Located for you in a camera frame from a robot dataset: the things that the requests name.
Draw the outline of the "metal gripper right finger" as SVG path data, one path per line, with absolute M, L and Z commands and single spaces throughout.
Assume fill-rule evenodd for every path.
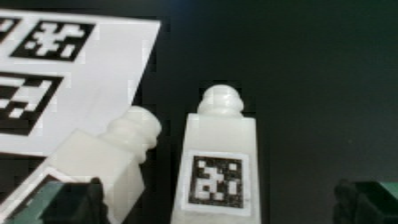
M 334 224 L 398 224 L 398 182 L 341 180 L 334 197 Z

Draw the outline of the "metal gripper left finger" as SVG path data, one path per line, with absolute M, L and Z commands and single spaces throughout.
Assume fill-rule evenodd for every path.
M 48 180 L 1 224 L 108 224 L 103 184 Z

